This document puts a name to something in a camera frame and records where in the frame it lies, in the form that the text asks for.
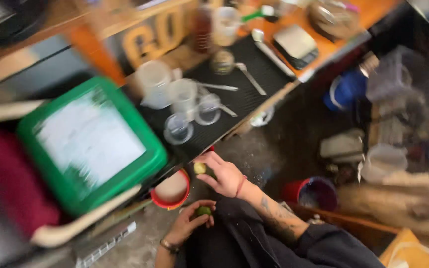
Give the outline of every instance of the hand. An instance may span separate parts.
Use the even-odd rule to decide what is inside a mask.
[[[201,226],[202,224],[206,224],[207,228],[214,226],[215,220],[213,219],[213,216],[202,215],[191,221],[190,217],[195,215],[195,210],[200,206],[207,206],[211,211],[216,210],[216,207],[214,206],[215,204],[216,202],[213,200],[198,200],[185,208],[180,215],[178,215],[178,218],[176,218],[172,228],[168,234],[165,235],[164,239],[172,245],[180,246],[188,239],[188,237],[190,237],[194,229],[198,226]]]
[[[211,151],[200,155],[193,162],[205,163],[210,167],[218,180],[207,174],[196,176],[199,180],[206,182],[216,192],[229,197],[236,197],[241,182],[246,179],[241,171],[231,162],[224,161],[217,153]]]

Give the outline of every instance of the person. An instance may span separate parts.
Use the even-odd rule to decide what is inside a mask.
[[[384,268],[352,235],[302,221],[215,152],[194,162],[214,171],[217,179],[197,178],[219,198],[182,210],[160,241],[155,268]],[[210,207],[212,215],[196,217],[200,206]]]

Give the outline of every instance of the forearm tattoo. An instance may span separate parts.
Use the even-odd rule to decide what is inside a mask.
[[[263,195],[261,198],[261,208],[266,211],[263,216],[266,226],[285,245],[293,246],[298,238],[294,232],[296,225],[279,219],[300,219],[280,204],[277,204],[275,208],[269,207],[268,199],[267,195]]]

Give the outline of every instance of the red string bracelet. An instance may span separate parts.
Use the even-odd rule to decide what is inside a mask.
[[[238,197],[239,192],[241,191],[241,187],[243,186],[244,181],[247,179],[246,176],[243,175],[243,179],[241,180],[241,182],[239,183],[238,189],[236,190],[236,195],[235,197]]]

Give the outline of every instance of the blue container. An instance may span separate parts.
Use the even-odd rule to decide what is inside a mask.
[[[324,97],[324,104],[331,111],[352,108],[355,99],[365,96],[367,77],[360,70],[350,70],[338,76]]]

